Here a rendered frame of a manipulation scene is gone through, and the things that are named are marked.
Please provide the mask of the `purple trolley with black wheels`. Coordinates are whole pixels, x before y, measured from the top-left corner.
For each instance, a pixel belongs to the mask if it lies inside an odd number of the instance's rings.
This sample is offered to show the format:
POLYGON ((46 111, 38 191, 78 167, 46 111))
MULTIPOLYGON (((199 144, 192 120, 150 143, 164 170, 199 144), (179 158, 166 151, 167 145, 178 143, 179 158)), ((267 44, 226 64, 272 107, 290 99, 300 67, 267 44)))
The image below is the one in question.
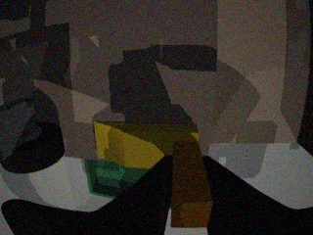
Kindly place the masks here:
MULTIPOLYGON (((0 0, 0 20, 30 15, 30 0, 0 0)), ((36 122, 32 98, 0 106, 0 164, 11 173, 32 173, 57 164, 66 152, 63 131, 53 122, 36 122)))

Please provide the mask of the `tan wooden ramp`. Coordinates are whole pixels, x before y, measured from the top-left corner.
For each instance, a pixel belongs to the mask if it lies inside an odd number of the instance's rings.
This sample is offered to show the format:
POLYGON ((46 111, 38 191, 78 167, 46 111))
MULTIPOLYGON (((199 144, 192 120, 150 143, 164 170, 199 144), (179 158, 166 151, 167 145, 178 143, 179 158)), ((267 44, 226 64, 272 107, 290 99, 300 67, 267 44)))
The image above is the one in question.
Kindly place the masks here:
POLYGON ((95 120, 196 124, 210 144, 313 157, 313 0, 30 0, 0 20, 0 106, 32 98, 63 157, 99 156, 95 120))

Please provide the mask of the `green tray floor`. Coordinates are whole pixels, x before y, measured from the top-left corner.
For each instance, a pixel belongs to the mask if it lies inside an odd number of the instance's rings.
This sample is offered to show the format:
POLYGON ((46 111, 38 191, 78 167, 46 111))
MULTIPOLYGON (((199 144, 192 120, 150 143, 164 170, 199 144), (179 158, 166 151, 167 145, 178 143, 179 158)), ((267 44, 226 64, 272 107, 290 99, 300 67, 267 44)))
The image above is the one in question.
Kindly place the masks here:
POLYGON ((109 161, 95 161, 95 164, 97 164, 98 183, 120 189, 129 189, 149 171, 149 168, 125 167, 109 161))

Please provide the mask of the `green tray rim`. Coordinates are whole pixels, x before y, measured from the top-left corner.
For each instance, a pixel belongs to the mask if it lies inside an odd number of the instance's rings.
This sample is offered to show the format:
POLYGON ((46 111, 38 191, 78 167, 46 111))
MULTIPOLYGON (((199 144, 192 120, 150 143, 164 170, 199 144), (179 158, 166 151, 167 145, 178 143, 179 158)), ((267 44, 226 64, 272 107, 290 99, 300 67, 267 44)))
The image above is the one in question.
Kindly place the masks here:
POLYGON ((122 192, 128 189, 120 189, 109 187, 109 185, 99 184, 97 179, 97 164, 94 160, 85 160, 86 179, 89 183, 89 193, 106 197, 106 199, 116 199, 117 196, 122 195, 122 192))

